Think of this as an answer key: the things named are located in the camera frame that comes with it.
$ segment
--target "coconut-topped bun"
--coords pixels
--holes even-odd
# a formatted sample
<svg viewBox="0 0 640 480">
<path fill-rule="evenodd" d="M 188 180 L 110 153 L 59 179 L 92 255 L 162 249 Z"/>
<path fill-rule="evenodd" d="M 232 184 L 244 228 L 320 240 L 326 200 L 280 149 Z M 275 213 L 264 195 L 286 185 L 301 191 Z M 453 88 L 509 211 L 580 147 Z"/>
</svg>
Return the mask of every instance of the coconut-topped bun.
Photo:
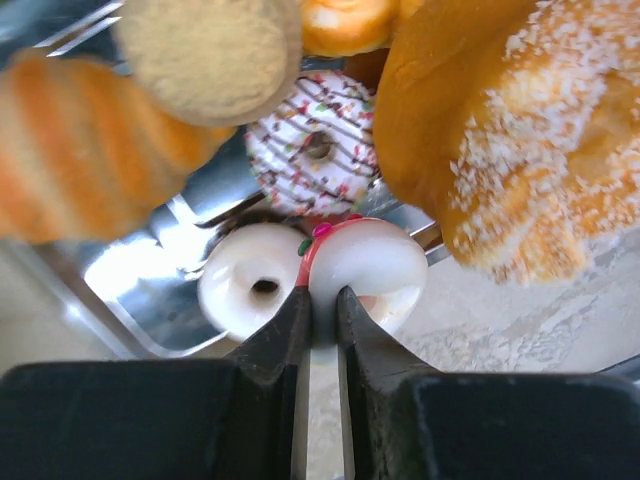
<svg viewBox="0 0 640 480">
<path fill-rule="evenodd" d="M 121 15 L 116 35 L 134 78 L 191 124 L 257 120 L 298 76 L 295 0 L 128 0 Z"/>
<path fill-rule="evenodd" d="M 378 90 L 378 161 L 460 263 L 572 279 L 593 240 L 638 225 L 638 25 L 640 0 L 428 0 L 405 23 Z"/>
</svg>

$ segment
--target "shredded coconut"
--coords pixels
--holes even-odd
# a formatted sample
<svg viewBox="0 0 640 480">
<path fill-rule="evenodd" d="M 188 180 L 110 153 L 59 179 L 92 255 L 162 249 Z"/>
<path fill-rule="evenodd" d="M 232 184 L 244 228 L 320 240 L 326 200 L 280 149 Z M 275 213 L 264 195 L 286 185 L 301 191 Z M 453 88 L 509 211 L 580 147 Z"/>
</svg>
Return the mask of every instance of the shredded coconut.
<svg viewBox="0 0 640 480">
<path fill-rule="evenodd" d="M 606 159 L 606 185 L 574 178 L 568 167 L 607 92 L 606 75 L 615 71 L 640 86 L 640 1 L 549 0 L 536 7 L 525 28 L 506 42 L 507 68 L 498 84 L 484 92 L 488 120 L 469 117 L 458 160 L 451 163 L 451 207 L 468 216 L 454 246 L 470 254 L 498 245 L 484 249 L 483 261 L 496 278 L 521 282 L 549 272 L 574 275 L 580 262 L 588 262 L 585 225 L 605 233 L 633 225 L 640 215 L 637 139 Z M 640 120 L 638 106 L 629 111 Z M 522 188 L 528 200 L 518 204 L 514 195 Z M 597 205 L 597 196 L 611 209 L 606 214 L 582 208 Z"/>
</svg>

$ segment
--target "toy food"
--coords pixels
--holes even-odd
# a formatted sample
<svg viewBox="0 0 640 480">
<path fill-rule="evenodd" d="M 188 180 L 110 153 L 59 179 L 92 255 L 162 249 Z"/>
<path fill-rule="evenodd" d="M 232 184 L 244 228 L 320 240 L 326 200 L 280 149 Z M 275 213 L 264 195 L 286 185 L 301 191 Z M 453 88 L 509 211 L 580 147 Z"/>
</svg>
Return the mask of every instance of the toy food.
<svg viewBox="0 0 640 480">
<path fill-rule="evenodd" d="M 274 223 L 231 232 L 211 252 L 198 283 L 206 318 L 244 341 L 267 323 L 296 284 L 304 235 Z"/>
<path fill-rule="evenodd" d="M 318 225 L 304 255 L 297 286 L 308 286 L 313 311 L 313 346 L 335 344 L 336 298 L 349 286 L 369 316 L 394 333 L 413 312 L 424 292 L 427 259 L 404 230 L 377 218 L 353 215 L 337 225 Z"/>
<path fill-rule="evenodd" d="M 428 0 L 405 23 L 378 90 L 378 160 L 458 262 L 568 280 L 591 241 L 638 224 L 638 25 L 638 0 Z"/>
<path fill-rule="evenodd" d="M 342 57 L 388 47 L 425 0 L 299 0 L 304 50 Z"/>
<path fill-rule="evenodd" d="M 269 114 L 302 57 L 295 0 L 127 1 L 116 36 L 136 80 L 173 115 L 203 126 Z"/>
<path fill-rule="evenodd" d="M 366 88 L 337 72 L 300 77 L 289 97 L 245 137 L 252 171 L 284 214 L 354 209 L 377 175 Z"/>
<path fill-rule="evenodd" d="M 420 300 L 426 274 L 420 246 L 383 220 L 352 215 L 318 225 L 311 239 L 284 225 L 254 224 L 213 249 L 198 298 L 216 328 L 244 341 L 273 318 L 295 286 L 308 287 L 315 359 L 326 362 L 342 288 L 353 288 L 371 318 L 393 333 Z"/>
<path fill-rule="evenodd" d="M 235 128 L 186 125 L 90 60 L 26 50 L 0 76 L 0 234 L 110 241 L 142 226 Z"/>
</svg>

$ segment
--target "round cookie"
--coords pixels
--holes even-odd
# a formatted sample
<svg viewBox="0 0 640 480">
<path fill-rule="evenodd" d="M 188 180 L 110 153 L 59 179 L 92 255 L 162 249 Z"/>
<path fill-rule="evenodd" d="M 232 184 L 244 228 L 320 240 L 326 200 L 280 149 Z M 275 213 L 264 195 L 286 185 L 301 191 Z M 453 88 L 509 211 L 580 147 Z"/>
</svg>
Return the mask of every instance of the round cookie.
<svg viewBox="0 0 640 480">
<path fill-rule="evenodd" d="M 257 120 L 300 71 L 294 0 L 135 0 L 116 37 L 133 77 L 172 115 L 202 126 Z"/>
<path fill-rule="evenodd" d="M 245 136 L 252 172 L 283 214 L 355 210 L 378 175 L 373 99 L 340 72 L 309 72 Z"/>
</svg>

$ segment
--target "donut hole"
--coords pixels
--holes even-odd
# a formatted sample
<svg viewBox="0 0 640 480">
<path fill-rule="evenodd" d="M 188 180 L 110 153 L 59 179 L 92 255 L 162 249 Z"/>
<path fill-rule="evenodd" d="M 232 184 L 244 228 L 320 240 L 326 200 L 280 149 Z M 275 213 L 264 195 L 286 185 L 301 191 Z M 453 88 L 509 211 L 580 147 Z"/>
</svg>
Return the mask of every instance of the donut hole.
<svg viewBox="0 0 640 480">
<path fill-rule="evenodd" d="M 273 278 L 260 278 L 251 286 L 251 294 L 256 299 L 267 299 L 273 297 L 280 290 L 280 284 Z"/>
</svg>

